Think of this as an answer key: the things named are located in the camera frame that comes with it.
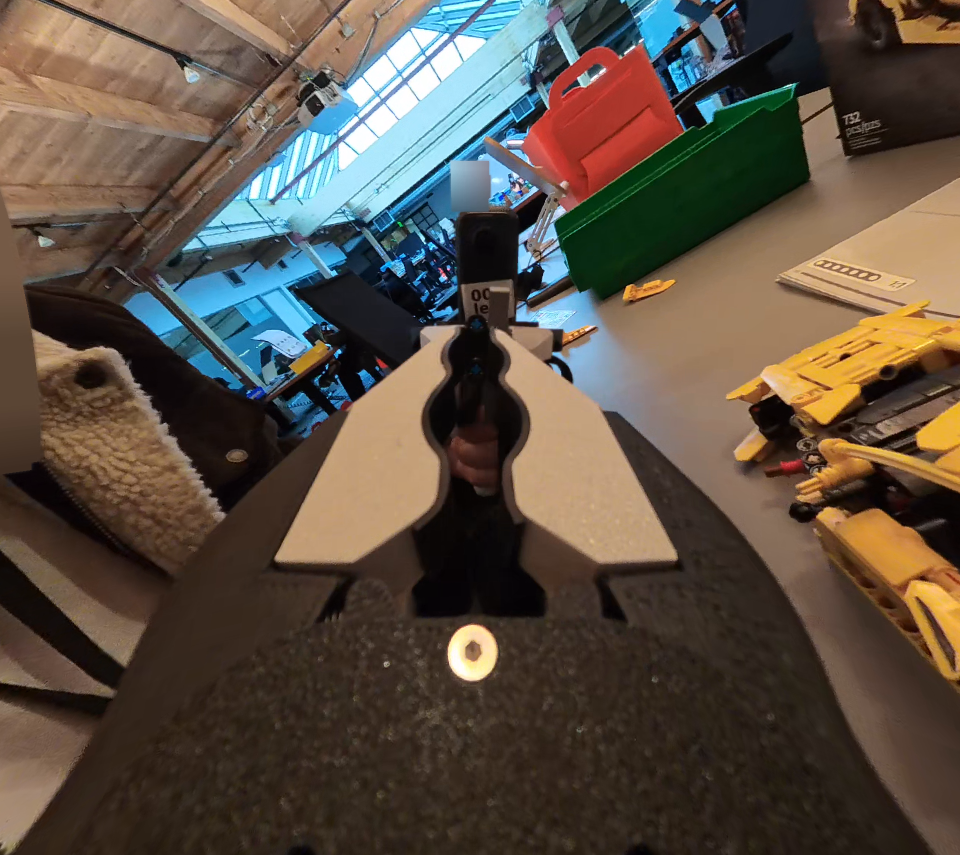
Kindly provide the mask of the open instruction booklet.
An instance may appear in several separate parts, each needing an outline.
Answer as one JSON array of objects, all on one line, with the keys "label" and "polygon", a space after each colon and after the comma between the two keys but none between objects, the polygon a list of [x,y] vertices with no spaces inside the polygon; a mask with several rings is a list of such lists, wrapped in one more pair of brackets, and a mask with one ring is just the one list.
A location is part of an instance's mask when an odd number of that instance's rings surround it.
[{"label": "open instruction booklet", "polygon": [[887,314],[924,302],[935,319],[959,318],[959,181],[776,277],[780,285]]}]

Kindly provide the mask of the yellow toy brick car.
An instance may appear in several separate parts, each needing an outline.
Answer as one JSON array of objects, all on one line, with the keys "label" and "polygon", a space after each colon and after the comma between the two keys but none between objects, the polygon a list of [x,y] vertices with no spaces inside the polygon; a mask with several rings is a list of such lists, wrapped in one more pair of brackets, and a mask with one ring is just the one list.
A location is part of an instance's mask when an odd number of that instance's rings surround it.
[{"label": "yellow toy brick car", "polygon": [[788,514],[953,688],[959,681],[959,336],[921,301],[728,393],[739,464],[795,481]]}]

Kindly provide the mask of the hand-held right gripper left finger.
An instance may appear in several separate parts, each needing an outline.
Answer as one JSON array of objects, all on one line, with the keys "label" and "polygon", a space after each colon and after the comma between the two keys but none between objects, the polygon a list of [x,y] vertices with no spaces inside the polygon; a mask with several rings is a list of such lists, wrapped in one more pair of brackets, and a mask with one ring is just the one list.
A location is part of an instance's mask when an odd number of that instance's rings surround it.
[{"label": "hand-held right gripper left finger", "polygon": [[449,345],[430,345],[348,411],[273,565],[384,585],[404,614],[424,576],[416,535],[450,494]]}]

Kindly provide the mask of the wooden board on white arm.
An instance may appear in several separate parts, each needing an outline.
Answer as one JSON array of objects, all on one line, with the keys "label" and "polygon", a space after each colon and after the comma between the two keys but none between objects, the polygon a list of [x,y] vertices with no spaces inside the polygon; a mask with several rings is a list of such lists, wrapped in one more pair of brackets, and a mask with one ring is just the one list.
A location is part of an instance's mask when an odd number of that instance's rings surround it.
[{"label": "wooden board on white arm", "polygon": [[544,194],[544,201],[525,242],[525,247],[534,261],[543,259],[546,250],[551,245],[546,238],[548,231],[556,221],[560,209],[568,201],[569,183],[567,181],[554,182],[542,168],[524,161],[520,155],[511,151],[508,146],[495,141],[491,137],[485,137],[484,147],[491,158],[509,171],[522,177]]}]

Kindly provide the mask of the white mounted projector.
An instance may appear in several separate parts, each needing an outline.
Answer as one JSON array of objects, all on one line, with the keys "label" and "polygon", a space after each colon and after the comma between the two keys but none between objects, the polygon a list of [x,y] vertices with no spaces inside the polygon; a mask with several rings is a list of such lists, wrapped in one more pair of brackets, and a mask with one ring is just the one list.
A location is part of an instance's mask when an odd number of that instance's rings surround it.
[{"label": "white mounted projector", "polygon": [[299,127],[320,136],[336,136],[359,117],[356,101],[325,70],[302,81],[296,102]]}]

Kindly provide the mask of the white striped shirt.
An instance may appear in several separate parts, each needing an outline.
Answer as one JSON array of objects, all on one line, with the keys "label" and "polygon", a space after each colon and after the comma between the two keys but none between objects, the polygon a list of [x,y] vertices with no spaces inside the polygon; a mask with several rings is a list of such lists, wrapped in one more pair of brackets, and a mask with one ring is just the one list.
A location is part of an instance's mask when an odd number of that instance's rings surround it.
[{"label": "white striped shirt", "polygon": [[[155,566],[70,525],[6,477],[2,554],[97,646],[129,664],[170,585]],[[95,681],[7,610],[1,614],[4,684],[109,697]],[[1,838],[13,850],[76,767],[101,718],[36,697],[2,697]]]}]

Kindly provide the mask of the toy car set box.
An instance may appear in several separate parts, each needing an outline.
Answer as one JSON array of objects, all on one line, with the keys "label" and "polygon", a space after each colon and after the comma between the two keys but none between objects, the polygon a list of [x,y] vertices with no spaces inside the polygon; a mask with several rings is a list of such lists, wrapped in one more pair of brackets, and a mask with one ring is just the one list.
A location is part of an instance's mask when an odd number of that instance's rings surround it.
[{"label": "toy car set box", "polygon": [[959,133],[959,0],[810,0],[848,157]]}]

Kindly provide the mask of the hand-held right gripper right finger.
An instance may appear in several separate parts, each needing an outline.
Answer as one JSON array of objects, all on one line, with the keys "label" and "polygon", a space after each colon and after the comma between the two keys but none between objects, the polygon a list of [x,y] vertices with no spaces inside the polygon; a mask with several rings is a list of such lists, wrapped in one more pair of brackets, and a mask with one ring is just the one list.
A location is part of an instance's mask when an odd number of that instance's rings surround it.
[{"label": "hand-held right gripper right finger", "polygon": [[489,334],[483,421],[502,507],[480,528],[480,601],[536,615],[565,589],[679,564],[666,526],[603,410],[516,334]]}]

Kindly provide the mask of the person's left hand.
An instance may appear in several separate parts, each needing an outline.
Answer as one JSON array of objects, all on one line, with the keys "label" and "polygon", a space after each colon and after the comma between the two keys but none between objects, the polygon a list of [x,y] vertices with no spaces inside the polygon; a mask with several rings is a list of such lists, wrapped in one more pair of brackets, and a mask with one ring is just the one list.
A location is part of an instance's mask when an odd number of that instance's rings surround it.
[{"label": "person's left hand", "polygon": [[497,427],[485,419],[454,429],[447,443],[451,476],[480,496],[493,496],[500,483]]}]

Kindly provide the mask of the green plastic bin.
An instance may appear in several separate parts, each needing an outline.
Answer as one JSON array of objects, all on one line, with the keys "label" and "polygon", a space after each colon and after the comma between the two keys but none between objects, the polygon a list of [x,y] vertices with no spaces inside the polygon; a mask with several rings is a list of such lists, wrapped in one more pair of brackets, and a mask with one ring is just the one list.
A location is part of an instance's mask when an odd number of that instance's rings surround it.
[{"label": "green plastic bin", "polygon": [[563,215],[572,285],[611,297],[806,184],[796,89],[718,109]]}]

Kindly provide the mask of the brown fleece-lined jacket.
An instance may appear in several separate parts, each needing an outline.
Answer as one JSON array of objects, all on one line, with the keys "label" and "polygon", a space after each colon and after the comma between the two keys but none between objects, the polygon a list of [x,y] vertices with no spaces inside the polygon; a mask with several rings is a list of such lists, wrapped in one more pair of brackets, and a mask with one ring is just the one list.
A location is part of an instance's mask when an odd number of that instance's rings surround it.
[{"label": "brown fleece-lined jacket", "polygon": [[127,309],[69,286],[24,294],[42,458],[9,479],[79,532],[176,576],[301,439]]}]

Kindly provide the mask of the red plastic case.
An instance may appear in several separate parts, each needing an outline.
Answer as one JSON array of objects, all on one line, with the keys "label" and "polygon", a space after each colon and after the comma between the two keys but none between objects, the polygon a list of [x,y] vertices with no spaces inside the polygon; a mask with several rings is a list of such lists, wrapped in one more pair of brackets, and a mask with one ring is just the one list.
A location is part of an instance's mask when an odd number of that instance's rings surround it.
[{"label": "red plastic case", "polygon": [[558,186],[566,212],[684,133],[644,47],[587,51],[549,90],[523,152]]}]

